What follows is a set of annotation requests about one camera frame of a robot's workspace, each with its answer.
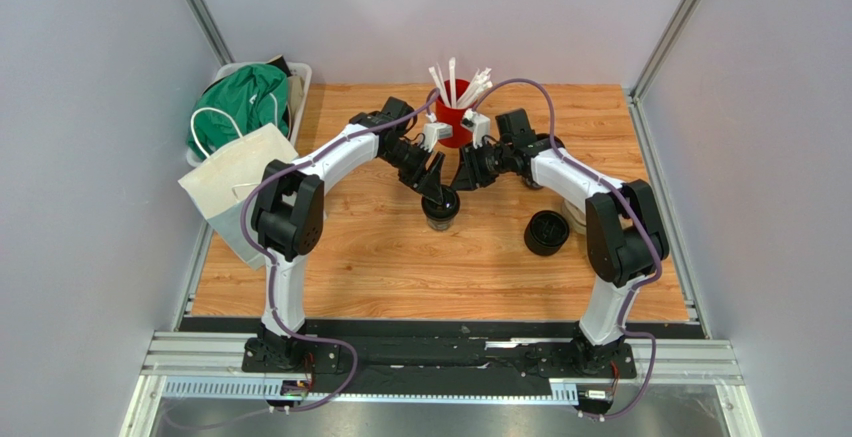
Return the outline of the stack of black lids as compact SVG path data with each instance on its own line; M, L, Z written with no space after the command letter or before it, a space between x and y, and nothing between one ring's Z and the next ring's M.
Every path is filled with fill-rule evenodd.
M543 210L530 218L523 239L530 252L548 257L556 254L569 236L570 227L567 220L559 212Z

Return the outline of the white paper bag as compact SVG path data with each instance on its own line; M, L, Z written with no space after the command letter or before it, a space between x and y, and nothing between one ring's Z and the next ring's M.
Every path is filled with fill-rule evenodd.
M291 162L296 149L274 123L268 123L209 152L205 159L178 180L209 226L247 266L256 270L264 256L243 236L241 209L263 180L273 160Z

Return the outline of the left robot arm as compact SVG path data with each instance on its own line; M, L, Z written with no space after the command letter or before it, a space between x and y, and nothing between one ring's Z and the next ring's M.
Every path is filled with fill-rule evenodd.
M245 345L245 372L308 371L319 350L339 351L336 339L301 334L305 324L308 256L324 228L325 196L359 166L379 158L418 193L429 223L449 226L460 198L441 181L442 152L407 138L418 112L390 97L383 108L353 117L332 141L291 163L271 161L241 211L242 231L266 260L266 298L261 326Z

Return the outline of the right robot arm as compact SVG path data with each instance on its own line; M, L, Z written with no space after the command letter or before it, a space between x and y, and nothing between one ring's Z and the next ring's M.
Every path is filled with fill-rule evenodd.
M460 150L454 189L472 191L515 173L529 184L563 198L584 229L587 258L595 274L586 310L568 345L577 372L595 375L611 368L630 333L626 320L639 290L656 282L669 255L669 241L651 185L626 182L574 158L552 131L535 132L517 109L490 118L469 109L461 119L471 143Z

